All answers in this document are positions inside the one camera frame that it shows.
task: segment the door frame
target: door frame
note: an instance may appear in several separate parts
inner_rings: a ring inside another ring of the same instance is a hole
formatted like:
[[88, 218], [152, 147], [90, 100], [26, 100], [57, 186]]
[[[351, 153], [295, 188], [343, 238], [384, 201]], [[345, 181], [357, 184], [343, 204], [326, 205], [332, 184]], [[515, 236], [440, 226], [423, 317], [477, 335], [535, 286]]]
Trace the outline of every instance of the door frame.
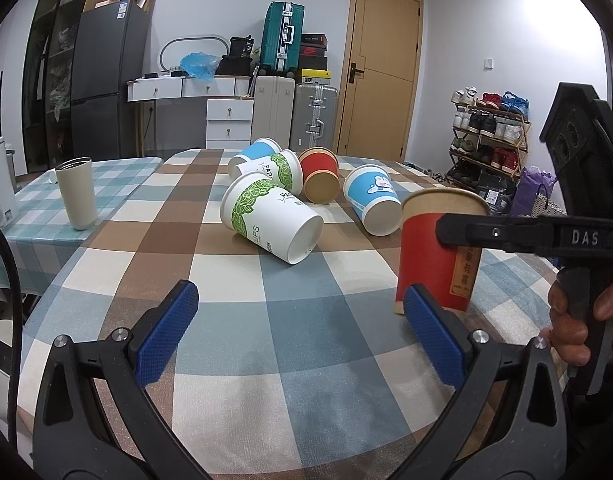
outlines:
[[[409, 135], [411, 134], [411, 121], [413, 120], [413, 105], [415, 104], [415, 95], [418, 89], [418, 80], [420, 76], [420, 58], [423, 51], [423, 19], [424, 19], [424, 0], [415, 0], [420, 4], [420, 20], [418, 27], [418, 51], [415, 56], [415, 75], [413, 77], [413, 88], [411, 91], [411, 102], [409, 107], [409, 119], [407, 121], [408, 129], [405, 132], [405, 140], [402, 148], [402, 155], [397, 159], [402, 162], [407, 155], [407, 145], [409, 144]], [[346, 88], [349, 81], [349, 66], [351, 64], [351, 41], [353, 39], [353, 27], [355, 25], [355, 6], [357, 0], [349, 0], [349, 20], [347, 21], [346, 44], [344, 45], [344, 60], [343, 72], [340, 79], [340, 91], [338, 97], [338, 110], [335, 119], [335, 132], [333, 135], [333, 151], [337, 154], [340, 148], [340, 136], [343, 126], [344, 102], [346, 98]]]

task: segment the silver suitcase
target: silver suitcase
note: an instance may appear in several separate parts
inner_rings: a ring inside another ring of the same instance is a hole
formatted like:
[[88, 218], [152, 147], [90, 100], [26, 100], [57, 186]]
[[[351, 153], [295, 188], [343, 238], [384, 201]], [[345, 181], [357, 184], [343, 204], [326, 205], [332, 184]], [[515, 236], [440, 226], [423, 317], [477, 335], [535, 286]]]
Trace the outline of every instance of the silver suitcase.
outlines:
[[338, 90], [313, 83], [296, 84], [289, 148], [301, 153], [321, 146], [333, 148]]
[[270, 137], [283, 150], [288, 148], [295, 85], [293, 79], [286, 77], [257, 76], [253, 91], [251, 142], [260, 137]]

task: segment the green leaf pattern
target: green leaf pattern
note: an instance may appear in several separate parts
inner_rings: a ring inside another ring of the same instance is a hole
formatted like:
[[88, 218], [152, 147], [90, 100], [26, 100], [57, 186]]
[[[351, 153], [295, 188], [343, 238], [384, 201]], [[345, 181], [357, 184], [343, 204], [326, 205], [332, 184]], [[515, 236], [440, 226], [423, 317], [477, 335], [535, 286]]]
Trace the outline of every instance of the green leaf pattern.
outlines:
[[282, 183], [282, 187], [290, 192], [293, 187], [293, 174], [285, 156], [280, 155], [280, 153], [274, 153], [270, 156], [270, 160], [275, 162], [278, 167], [278, 178]]
[[259, 196], [268, 195], [269, 191], [274, 187], [271, 180], [258, 180], [247, 187], [240, 197], [235, 201], [233, 212], [231, 213], [231, 223], [233, 229], [246, 238], [246, 224], [244, 223], [243, 215], [253, 212], [253, 205]]

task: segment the wooden door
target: wooden door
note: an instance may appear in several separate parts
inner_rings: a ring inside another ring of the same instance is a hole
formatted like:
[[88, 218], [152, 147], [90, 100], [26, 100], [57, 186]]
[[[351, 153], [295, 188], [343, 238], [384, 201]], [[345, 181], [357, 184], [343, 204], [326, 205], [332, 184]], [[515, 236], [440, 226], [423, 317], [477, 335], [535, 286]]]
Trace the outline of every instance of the wooden door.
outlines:
[[349, 23], [338, 153], [403, 160], [419, 69], [421, 0], [355, 0]]

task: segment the blue gripper pad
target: blue gripper pad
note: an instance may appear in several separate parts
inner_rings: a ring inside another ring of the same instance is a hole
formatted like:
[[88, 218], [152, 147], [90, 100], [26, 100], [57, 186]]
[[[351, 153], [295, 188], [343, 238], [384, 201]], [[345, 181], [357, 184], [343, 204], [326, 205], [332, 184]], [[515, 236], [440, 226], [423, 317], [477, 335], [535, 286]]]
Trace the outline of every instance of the blue gripper pad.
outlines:
[[142, 319], [146, 318], [146, 314], [152, 311], [159, 314], [135, 354], [135, 377], [142, 389], [160, 379], [180, 339], [197, 313], [199, 301], [200, 295], [195, 284], [180, 280], [157, 308], [147, 311], [136, 323], [137, 328]]
[[[464, 344], [460, 345], [451, 335], [445, 322], [452, 323], [451, 316], [458, 323], [459, 319], [450, 312], [445, 312], [435, 301], [424, 285], [411, 285], [405, 290], [404, 298], [405, 316], [415, 335], [422, 343], [424, 351], [429, 356], [435, 371], [444, 384], [459, 389], [466, 378]], [[466, 336], [465, 328], [453, 325], [459, 335]]]

